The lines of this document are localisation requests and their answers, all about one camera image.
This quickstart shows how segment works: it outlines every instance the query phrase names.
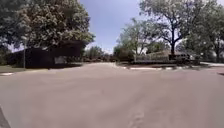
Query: asphalt road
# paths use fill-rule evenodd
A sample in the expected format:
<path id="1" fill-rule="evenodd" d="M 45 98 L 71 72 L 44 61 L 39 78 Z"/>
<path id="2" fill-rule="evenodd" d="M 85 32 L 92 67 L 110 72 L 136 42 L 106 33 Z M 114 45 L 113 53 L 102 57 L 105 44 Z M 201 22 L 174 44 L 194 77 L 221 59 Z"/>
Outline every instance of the asphalt road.
<path id="1" fill-rule="evenodd" d="M 138 71 L 112 64 L 0 77 L 12 128 L 224 128 L 224 68 Z"/>

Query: sky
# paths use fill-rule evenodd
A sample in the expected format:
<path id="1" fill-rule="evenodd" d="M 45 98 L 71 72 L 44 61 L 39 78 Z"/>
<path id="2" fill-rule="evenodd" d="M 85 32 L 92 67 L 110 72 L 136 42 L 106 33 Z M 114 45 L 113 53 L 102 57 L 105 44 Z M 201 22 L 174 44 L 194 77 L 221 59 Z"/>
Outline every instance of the sky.
<path id="1" fill-rule="evenodd" d="M 90 32 L 96 38 L 91 46 L 100 46 L 112 53 L 122 28 L 133 17 L 140 18 L 139 0 L 80 0 L 91 17 Z"/>

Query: sidewalk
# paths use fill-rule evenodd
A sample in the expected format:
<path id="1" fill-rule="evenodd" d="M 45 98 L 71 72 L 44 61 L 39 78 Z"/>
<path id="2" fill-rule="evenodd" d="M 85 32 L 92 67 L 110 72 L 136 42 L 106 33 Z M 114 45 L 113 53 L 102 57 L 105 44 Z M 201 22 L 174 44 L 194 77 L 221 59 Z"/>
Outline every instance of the sidewalk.
<path id="1" fill-rule="evenodd" d="M 9 65 L 0 66 L 0 76 L 10 76 L 17 72 L 23 72 L 24 68 L 14 68 Z"/>
<path id="2" fill-rule="evenodd" d="M 208 62 L 201 62 L 201 64 L 207 64 L 211 67 L 224 67 L 224 64 L 222 63 L 208 63 Z"/>

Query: tree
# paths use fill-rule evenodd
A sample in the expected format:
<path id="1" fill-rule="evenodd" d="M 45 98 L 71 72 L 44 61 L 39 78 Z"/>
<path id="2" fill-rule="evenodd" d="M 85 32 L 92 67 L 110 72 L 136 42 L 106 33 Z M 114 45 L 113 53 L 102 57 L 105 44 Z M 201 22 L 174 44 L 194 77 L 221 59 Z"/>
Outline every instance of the tree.
<path id="1" fill-rule="evenodd" d="M 189 35 L 198 22 L 203 6 L 202 0 L 143 0 L 140 3 L 142 13 L 156 19 L 161 38 L 170 44 L 172 55 L 177 42 Z"/>
<path id="2" fill-rule="evenodd" d="M 0 44 L 19 47 L 22 26 L 19 24 L 18 11 L 26 0 L 0 0 Z"/>
<path id="3" fill-rule="evenodd" d="M 223 51 L 224 9 L 216 0 L 208 1 L 201 9 L 200 20 L 190 30 L 186 40 L 178 45 L 179 50 L 192 50 L 203 55 L 204 60 L 213 61 L 213 52 L 216 53 L 216 62 L 220 60 Z"/>
<path id="4" fill-rule="evenodd" d="M 101 58 L 104 62 L 113 62 L 114 58 L 112 54 L 108 54 L 106 52 L 104 52 L 102 58 Z"/>
<path id="5" fill-rule="evenodd" d="M 154 40 L 158 34 L 159 31 L 155 29 L 153 21 L 137 21 L 133 18 L 132 23 L 124 28 L 117 42 L 119 45 L 129 48 L 135 55 L 140 55 L 147 44 Z"/>
<path id="6" fill-rule="evenodd" d="M 90 17 L 77 0 L 31 0 L 29 6 L 20 11 L 20 16 L 21 22 L 29 28 L 25 34 L 28 47 L 58 51 L 84 49 L 93 42 Z M 59 53 L 64 56 L 71 52 L 60 50 L 57 55 Z"/>
<path id="7" fill-rule="evenodd" d="M 98 46 L 93 46 L 89 50 L 86 50 L 85 57 L 87 57 L 90 60 L 93 59 L 101 59 L 104 55 L 103 50 Z"/>
<path id="8" fill-rule="evenodd" d="M 164 42 L 151 42 L 150 44 L 148 44 L 147 46 L 147 51 L 146 54 L 150 54 L 153 52 L 161 52 L 164 50 L 168 50 L 170 47 L 168 44 L 164 43 Z"/>
<path id="9" fill-rule="evenodd" d="M 117 45 L 114 47 L 113 56 L 117 61 L 131 62 L 134 60 L 134 52 L 125 45 Z"/>
<path id="10" fill-rule="evenodd" d="M 224 40 L 224 8 L 217 4 L 216 0 L 207 3 L 203 11 L 203 31 L 202 37 L 207 39 L 207 43 L 212 45 L 216 53 L 216 62 L 220 61 Z"/>
<path id="11" fill-rule="evenodd" d="M 5 56 L 9 53 L 11 53 L 11 51 L 8 47 L 5 45 L 0 45 L 0 65 L 6 63 Z"/>

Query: green lawn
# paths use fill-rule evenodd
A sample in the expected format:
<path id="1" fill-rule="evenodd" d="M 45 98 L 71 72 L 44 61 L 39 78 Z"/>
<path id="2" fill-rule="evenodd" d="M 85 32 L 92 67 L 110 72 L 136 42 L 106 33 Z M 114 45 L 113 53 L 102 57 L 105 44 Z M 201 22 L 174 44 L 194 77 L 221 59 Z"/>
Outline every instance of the green lawn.
<path id="1" fill-rule="evenodd" d="M 0 66 L 0 73 L 14 73 L 24 71 L 23 68 L 13 68 L 11 66 Z"/>

